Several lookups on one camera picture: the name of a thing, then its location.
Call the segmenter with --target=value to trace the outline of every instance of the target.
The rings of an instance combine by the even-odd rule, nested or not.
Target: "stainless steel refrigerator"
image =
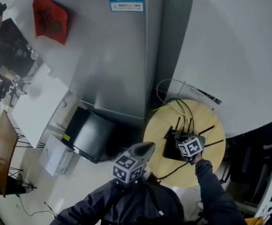
[[[61,45],[35,38],[33,0],[8,11],[52,71],[90,109],[141,127],[152,90],[162,0],[53,0],[68,12]]]

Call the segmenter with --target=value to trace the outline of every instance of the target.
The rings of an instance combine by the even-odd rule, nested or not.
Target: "person's arm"
[[[11,82],[13,81],[13,79],[14,79],[15,76],[16,76],[16,73],[15,73],[15,72],[9,70],[9,69],[8,69],[7,67],[5,67],[5,66],[1,66],[1,67],[0,67],[0,74],[1,74],[3,77],[5,77],[5,78],[7,78],[8,80],[10,80]]]
[[[208,224],[246,225],[245,220],[232,199],[222,188],[217,176],[212,171],[212,164],[198,155],[195,160],[196,175],[201,187],[204,205],[204,218]]]
[[[63,210],[51,225],[95,225],[122,195],[122,187],[114,180],[93,191],[84,200]]]

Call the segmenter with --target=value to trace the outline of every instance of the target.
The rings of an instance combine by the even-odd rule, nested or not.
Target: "tiled floor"
[[[79,105],[78,100],[72,94],[68,95],[65,101],[67,106],[58,108],[51,121],[54,126],[58,124],[66,127]],[[4,104],[0,105],[0,112],[4,108],[9,110],[10,115],[10,108],[5,107]],[[49,131],[45,132],[42,142],[46,142],[49,134]],[[112,178],[110,162],[93,164],[77,154],[74,154],[69,165],[70,169],[64,175],[52,177],[38,162],[41,152],[42,149],[16,148],[11,164],[12,167],[22,168],[24,180],[37,187],[31,193],[21,196],[23,205],[29,214],[47,210],[44,202],[59,213],[62,209],[82,200],[88,193]],[[216,174],[221,176],[223,170],[224,166],[221,166]],[[174,191],[184,206],[185,217],[195,218],[198,212],[196,204],[200,201],[200,187],[174,188]],[[53,220],[50,213],[39,213],[29,217],[15,195],[8,195],[6,198],[0,195],[0,217],[6,225],[46,225]]]

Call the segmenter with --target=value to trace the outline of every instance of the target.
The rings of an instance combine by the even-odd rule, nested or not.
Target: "wooden table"
[[[202,134],[202,136],[206,138],[205,145],[223,140],[220,143],[206,147],[203,152],[203,158],[211,161],[213,165],[213,172],[215,172],[224,157],[226,148],[226,137],[222,124],[214,111],[204,104],[193,100],[183,101],[192,111],[194,118],[194,134],[197,135],[203,130],[215,125],[213,129]],[[187,107],[181,102],[180,104],[183,106],[185,114],[190,118],[191,116]],[[169,103],[169,105],[181,111],[181,107],[179,107],[176,101]],[[182,115],[170,107],[162,108],[153,115],[146,127],[144,142],[154,142],[156,144],[156,149],[148,163],[148,166],[157,178],[161,178],[171,173],[179,166],[185,164],[185,162],[168,159],[162,156],[166,142],[164,136],[170,126],[175,128],[179,117],[181,117],[181,121],[179,123],[178,130],[182,130]],[[195,175],[195,166],[187,164],[162,181],[174,187],[193,187],[198,184]]]
[[[13,128],[6,111],[0,116],[0,192],[6,197],[8,173],[18,135]]]

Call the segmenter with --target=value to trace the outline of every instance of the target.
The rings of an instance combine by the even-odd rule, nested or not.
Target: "round wooden table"
[[[214,111],[212,111],[204,104],[193,100],[185,99],[183,101],[192,111],[194,118],[194,134],[198,135],[198,133],[204,131],[205,129],[213,125],[215,126],[213,129],[201,135],[206,138],[205,145],[223,140],[220,143],[204,148],[203,158],[211,161],[213,165],[213,172],[215,172],[224,157],[226,148],[226,137],[222,124]],[[180,104],[183,106],[187,117],[190,118],[191,116],[187,107],[182,102],[180,102]],[[169,103],[169,105],[173,106],[178,111],[181,111],[181,107],[179,107],[176,101]],[[178,130],[181,131],[184,125],[183,116],[170,107],[158,110],[150,119],[146,127],[144,133],[144,142],[154,142],[156,144],[156,149],[148,163],[148,166],[157,178],[161,178],[174,171],[177,167],[185,164],[185,162],[165,158],[162,156],[166,142],[164,136],[170,126],[175,128],[179,117],[181,117],[181,120],[178,126]],[[188,122],[186,122],[185,125],[185,132],[187,129]],[[198,184],[195,175],[195,165],[187,164],[162,181],[174,187],[193,187]]]

